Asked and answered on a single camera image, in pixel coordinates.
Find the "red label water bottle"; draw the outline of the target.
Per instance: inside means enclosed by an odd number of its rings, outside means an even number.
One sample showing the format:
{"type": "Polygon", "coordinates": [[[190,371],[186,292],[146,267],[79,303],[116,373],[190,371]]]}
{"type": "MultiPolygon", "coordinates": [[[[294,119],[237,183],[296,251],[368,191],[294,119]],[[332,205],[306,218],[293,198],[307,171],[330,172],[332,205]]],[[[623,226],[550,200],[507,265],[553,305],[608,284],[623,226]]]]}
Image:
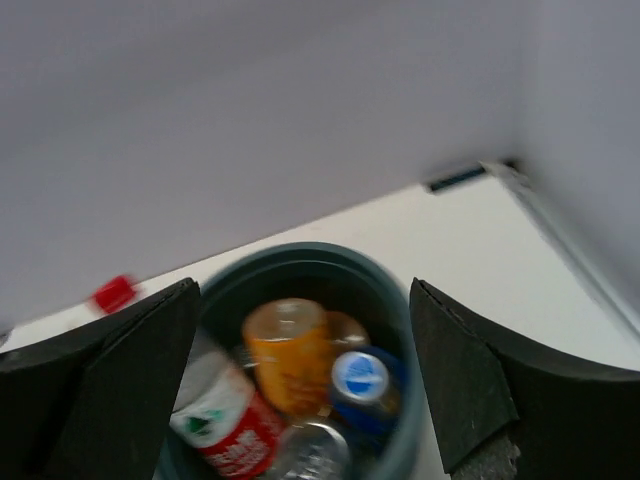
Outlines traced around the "red label water bottle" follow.
{"type": "Polygon", "coordinates": [[[169,426],[156,479],[252,479],[271,465],[284,421],[223,347],[198,329],[169,426]]]}

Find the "tall blue label water bottle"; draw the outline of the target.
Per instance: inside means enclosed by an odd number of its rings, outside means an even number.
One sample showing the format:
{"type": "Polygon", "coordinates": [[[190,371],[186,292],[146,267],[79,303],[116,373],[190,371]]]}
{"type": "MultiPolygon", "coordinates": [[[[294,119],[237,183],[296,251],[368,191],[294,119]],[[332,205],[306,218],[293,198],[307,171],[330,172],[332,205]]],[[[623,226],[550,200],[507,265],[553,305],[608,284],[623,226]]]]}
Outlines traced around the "tall blue label water bottle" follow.
{"type": "Polygon", "coordinates": [[[332,408],[351,428],[388,435],[402,410],[407,383],[404,363],[386,350],[365,346],[337,357],[331,369],[332,408]]]}

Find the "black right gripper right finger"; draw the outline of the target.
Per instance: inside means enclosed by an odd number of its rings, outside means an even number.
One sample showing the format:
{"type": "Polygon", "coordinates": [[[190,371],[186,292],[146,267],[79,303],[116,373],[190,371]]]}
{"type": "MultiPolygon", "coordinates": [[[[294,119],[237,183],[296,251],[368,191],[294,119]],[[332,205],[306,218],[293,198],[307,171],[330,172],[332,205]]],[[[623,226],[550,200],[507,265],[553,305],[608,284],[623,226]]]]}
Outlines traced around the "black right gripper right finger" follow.
{"type": "Polygon", "coordinates": [[[637,371],[534,341],[419,279],[410,315],[452,478],[638,477],[637,371]]]}

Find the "orange juice bottle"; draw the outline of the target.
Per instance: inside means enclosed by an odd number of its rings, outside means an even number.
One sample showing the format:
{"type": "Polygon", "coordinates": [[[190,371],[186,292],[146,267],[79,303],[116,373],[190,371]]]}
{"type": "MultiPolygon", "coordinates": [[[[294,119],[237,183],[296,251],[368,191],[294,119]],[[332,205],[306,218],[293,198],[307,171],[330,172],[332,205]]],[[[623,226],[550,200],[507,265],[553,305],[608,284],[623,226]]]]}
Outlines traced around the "orange juice bottle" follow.
{"type": "Polygon", "coordinates": [[[328,402],[335,359],[323,307],[302,298],[275,300],[246,317],[242,334],[269,403],[289,417],[318,414],[328,402]]]}
{"type": "Polygon", "coordinates": [[[370,344],[366,329],[354,318],[339,311],[328,311],[329,339],[337,355],[370,344]]]}

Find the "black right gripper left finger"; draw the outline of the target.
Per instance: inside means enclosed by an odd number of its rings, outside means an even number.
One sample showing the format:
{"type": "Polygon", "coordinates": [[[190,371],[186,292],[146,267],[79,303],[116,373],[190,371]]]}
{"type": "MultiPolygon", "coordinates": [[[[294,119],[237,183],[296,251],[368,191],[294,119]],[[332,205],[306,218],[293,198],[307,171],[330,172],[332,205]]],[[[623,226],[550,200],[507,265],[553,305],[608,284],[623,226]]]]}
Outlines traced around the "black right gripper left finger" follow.
{"type": "Polygon", "coordinates": [[[115,314],[1,356],[4,479],[152,477],[191,349],[183,279],[115,314]]]}

